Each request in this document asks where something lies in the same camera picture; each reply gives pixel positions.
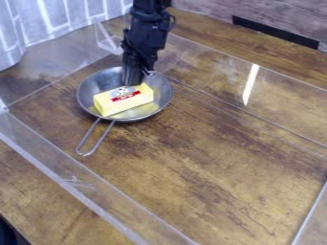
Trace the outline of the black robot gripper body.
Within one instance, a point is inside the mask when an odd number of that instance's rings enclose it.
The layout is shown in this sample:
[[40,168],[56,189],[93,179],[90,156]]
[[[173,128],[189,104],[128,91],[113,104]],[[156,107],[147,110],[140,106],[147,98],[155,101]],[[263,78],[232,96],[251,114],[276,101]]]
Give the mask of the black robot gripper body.
[[132,23],[124,30],[121,47],[145,69],[152,69],[157,52],[164,49],[167,34],[175,25],[175,16],[167,10],[145,13],[132,8]]

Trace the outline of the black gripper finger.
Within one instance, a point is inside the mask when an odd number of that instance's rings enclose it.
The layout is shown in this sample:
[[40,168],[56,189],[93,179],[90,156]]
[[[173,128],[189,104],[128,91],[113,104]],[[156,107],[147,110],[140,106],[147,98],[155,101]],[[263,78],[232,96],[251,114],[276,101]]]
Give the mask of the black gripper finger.
[[141,59],[140,60],[140,80],[155,75],[155,61]]
[[123,81],[127,86],[136,86],[141,83],[144,74],[141,71],[141,56],[136,50],[127,44],[121,44],[123,53]]

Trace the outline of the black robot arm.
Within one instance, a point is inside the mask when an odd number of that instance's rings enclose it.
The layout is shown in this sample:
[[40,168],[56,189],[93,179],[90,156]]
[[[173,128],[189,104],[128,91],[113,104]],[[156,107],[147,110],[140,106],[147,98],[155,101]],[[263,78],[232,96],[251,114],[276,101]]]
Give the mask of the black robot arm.
[[131,26],[123,31],[123,82],[136,86],[153,71],[157,52],[164,49],[175,16],[165,10],[172,0],[133,0]]

